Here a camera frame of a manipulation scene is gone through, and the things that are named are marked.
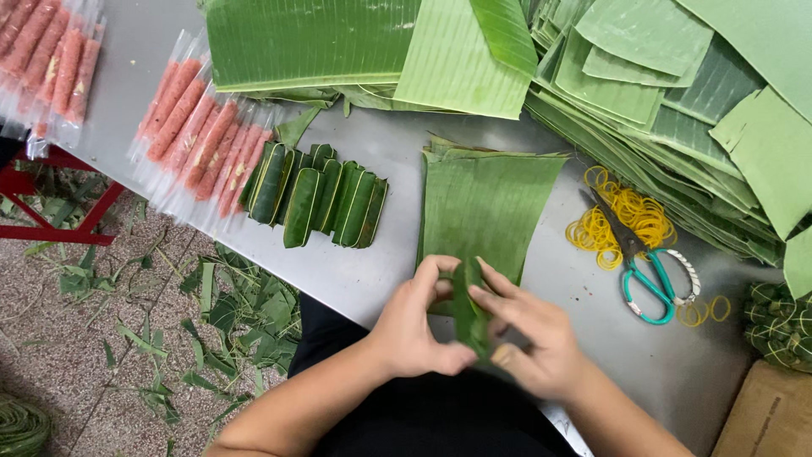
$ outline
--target person's right hand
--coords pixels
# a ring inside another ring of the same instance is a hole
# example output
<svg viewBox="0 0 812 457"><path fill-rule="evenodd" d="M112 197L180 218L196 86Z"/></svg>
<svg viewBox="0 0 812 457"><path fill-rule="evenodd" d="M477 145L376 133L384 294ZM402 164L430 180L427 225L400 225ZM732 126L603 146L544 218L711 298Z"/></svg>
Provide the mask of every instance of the person's right hand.
<svg viewBox="0 0 812 457"><path fill-rule="evenodd" d="M590 361L578 349L566 311L515 286L482 259L479 263L482 279L495 294L475 285L468 292L494 315L490 333L501 334L512 326L530 340L524 350L504 343L490 360L539 398L565 401L577 394Z"/></svg>

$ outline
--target red chair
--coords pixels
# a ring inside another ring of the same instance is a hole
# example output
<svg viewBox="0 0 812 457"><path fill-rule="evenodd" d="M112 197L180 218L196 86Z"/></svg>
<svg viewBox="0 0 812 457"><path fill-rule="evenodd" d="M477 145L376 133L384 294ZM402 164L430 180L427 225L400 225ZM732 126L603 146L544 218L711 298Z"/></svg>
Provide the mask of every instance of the red chair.
<svg viewBox="0 0 812 457"><path fill-rule="evenodd" d="M14 159L28 161L28 158L25 156L25 149L23 148L18 152ZM97 171L95 168L90 167L85 162L82 162L56 146L50 147L48 159L38 159L37 162L54 167L84 170L86 172ZM113 242L115 236L100 235L92 233L92 231L99 220L102 219L102 216L115 202L116 198L124 191L124 186L112 181L110 187L107 188L105 193L93 206L93 209L90 210L82 223L75 230L56 228L17 197L18 195L35 195L36 189L34 189L34 176L28 172L17 172L14 169L13 163L14 160L11 160L5 167L0 169L0 195L10 199L15 205L25 211L25 214L34 219L39 227L20 227L0 224L0 238L14 238L38 242L81 243L99 246L109 246L110 243Z"/></svg>

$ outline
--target stainless steel table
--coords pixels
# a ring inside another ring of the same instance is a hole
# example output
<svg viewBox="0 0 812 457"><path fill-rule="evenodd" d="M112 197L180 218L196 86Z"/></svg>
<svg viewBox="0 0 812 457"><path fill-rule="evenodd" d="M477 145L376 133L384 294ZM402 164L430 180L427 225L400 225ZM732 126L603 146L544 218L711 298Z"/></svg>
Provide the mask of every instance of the stainless steel table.
<svg viewBox="0 0 812 457"><path fill-rule="evenodd" d="M139 192L124 157L127 147L180 30L196 33L204 21L193 0L108 2L106 14L110 27L93 87L89 126L77 155ZM344 119L337 107L316 118L301 145L330 143L342 159L354 159L389 178L391 195L372 247L343 249L316 233L305 248L285 250L282 230L252 221L216 234L217 239L370 327L395 285L413 273L420 222L420 150L428 143L428 131L498 150L572 150L526 114L516 122L354 109ZM594 253L578 250L564 239L566 225L587 209L578 189L589 163L576 157L556 181L530 244L523 286L565 308L583 350L691 451L708 455L749 366L736 307L726 322L709 321L698 329L676 321L656 327L635 317L621 298L620 273L604 272ZM680 233L677 249L697 267L704 298L726 294L736 305L745 283L781 278L780 272L738 262L685 232ZM675 265L668 267L679 274ZM650 297L642 289L635 292L644 311L659 312L653 299L643 298ZM451 334L447 324L445 319L433 319L435 331L444 335L440 338ZM548 415L559 429L572 435L566 417L551 411Z"/></svg>

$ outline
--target cardboard box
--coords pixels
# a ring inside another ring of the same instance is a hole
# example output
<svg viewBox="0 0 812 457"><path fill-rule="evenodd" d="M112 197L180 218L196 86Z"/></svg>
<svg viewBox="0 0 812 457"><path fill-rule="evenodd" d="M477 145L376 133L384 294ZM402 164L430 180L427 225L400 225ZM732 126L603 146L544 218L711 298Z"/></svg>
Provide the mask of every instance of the cardboard box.
<svg viewBox="0 0 812 457"><path fill-rule="evenodd" d="M812 455L812 375L759 360L750 369L712 457Z"/></svg>

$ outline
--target teal scissor handle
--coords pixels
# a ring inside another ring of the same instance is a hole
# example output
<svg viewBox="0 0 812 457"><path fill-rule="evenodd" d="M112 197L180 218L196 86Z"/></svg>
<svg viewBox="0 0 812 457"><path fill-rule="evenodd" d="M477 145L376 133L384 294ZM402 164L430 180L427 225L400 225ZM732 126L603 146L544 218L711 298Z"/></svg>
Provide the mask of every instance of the teal scissor handle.
<svg viewBox="0 0 812 457"><path fill-rule="evenodd" d="M657 258L657 254L659 252L667 252L664 249L655 249L649 250L646 252L646 256L651 260L651 263L654 265L654 270L657 272L657 277L659 279L660 284L663 285L665 289L662 291L655 283L651 282L651 280L644 275L639 269L637 269L637 265L634 263L634 258L631 258L628 262L628 271L623 276L623 292L626 295L626 303L628 307L632 308L634 314L637 314L641 319L648 322L649 324L654 325L663 325L667 324L674 317L674 288L671 285L671 280L668 279L668 274L665 272L665 268L663 268L663 264ZM665 305L665 316L661 319L651 319L649 316L643 314L643 311L640 307L634 302L632 299L632 294L628 290L628 283L631 281L632 276L634 276L638 281L643 283L643 285L651 291L657 298L659 298L660 302L663 302Z"/></svg>

